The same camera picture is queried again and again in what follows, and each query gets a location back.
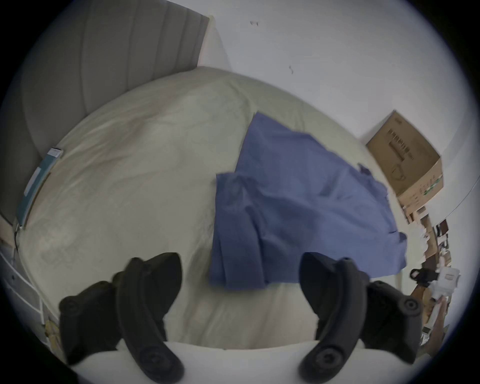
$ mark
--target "cardboard box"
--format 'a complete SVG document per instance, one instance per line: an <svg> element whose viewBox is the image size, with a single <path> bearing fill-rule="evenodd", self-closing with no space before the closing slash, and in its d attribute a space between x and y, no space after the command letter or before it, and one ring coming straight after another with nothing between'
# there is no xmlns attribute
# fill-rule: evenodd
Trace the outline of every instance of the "cardboard box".
<svg viewBox="0 0 480 384"><path fill-rule="evenodd" d="M437 237L428 216L425 216L420 222L430 236L428 239L428 249L425 251L425 258L428 259L429 257L435 256L438 252Z"/></svg>
<svg viewBox="0 0 480 384"><path fill-rule="evenodd" d="M440 155L396 111L367 143L367 148L407 215L424 206L444 186Z"/></svg>

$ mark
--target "teal book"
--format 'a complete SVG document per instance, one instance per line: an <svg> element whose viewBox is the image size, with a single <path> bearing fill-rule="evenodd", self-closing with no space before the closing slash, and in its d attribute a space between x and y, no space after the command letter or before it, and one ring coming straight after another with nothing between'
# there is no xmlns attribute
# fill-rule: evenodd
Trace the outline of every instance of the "teal book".
<svg viewBox="0 0 480 384"><path fill-rule="evenodd" d="M51 148L28 181L22 201L17 207L17 221L20 228L25 225L38 191L62 153L63 150L59 148Z"/></svg>

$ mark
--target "black object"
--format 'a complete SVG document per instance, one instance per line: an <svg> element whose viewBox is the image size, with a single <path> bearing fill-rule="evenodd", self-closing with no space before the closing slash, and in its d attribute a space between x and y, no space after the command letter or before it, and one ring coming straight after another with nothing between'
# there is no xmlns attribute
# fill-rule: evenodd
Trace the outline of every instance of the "black object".
<svg viewBox="0 0 480 384"><path fill-rule="evenodd" d="M381 281L367 287L367 316L360 335L366 348L412 364L420 347L423 304Z"/></svg>
<svg viewBox="0 0 480 384"><path fill-rule="evenodd" d="M118 276L121 333L138 366L156 383L176 383L184 372L181 361L164 344L163 327L163 317L178 295L181 280L177 253L163 253L147 262L133 258Z"/></svg>
<svg viewBox="0 0 480 384"><path fill-rule="evenodd" d="M318 316L319 343L299 366L309 383L332 379L352 353L367 312L368 276L354 262L337 262L319 253L305 253L300 264L300 286Z"/></svg>
<svg viewBox="0 0 480 384"><path fill-rule="evenodd" d="M299 366L309 383L325 383L342 369L360 338L367 348L413 363L420 346L422 303L383 282L370 283L350 259L309 252L300 286L318 316L319 343Z"/></svg>
<svg viewBox="0 0 480 384"><path fill-rule="evenodd" d="M415 280L419 285L428 287L430 283L438 279L438 272L428 268L412 269L410 278Z"/></svg>
<svg viewBox="0 0 480 384"><path fill-rule="evenodd" d="M115 311L115 288L99 281L59 304L60 337L69 365L87 356L114 351L121 339Z"/></svg>

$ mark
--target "bed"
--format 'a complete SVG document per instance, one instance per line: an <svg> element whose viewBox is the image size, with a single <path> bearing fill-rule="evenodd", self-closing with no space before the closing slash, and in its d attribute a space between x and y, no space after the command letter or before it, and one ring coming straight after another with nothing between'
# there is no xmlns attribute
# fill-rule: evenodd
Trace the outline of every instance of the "bed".
<svg viewBox="0 0 480 384"><path fill-rule="evenodd" d="M298 284L226 291L208 283L215 175L235 168L257 111L368 167L409 235L395 194L353 135L275 87L199 67L113 99L58 143L64 154L18 236L22 263L50 311L58 316L63 297L111 280L132 257L177 252L183 285L165 319L170 341L251 349L312 340L317 318ZM407 267L380 280L410 294L408 271L421 255L409 237Z"/></svg>

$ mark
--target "bed frame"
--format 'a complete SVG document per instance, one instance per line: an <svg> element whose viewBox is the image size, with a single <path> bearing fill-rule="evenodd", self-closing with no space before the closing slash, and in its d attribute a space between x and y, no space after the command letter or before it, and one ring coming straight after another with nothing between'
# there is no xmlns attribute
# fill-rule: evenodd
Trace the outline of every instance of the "bed frame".
<svg viewBox="0 0 480 384"><path fill-rule="evenodd" d="M208 17L164 0L76 0L40 36L0 107L0 213L15 219L47 151L90 113L197 66Z"/></svg>

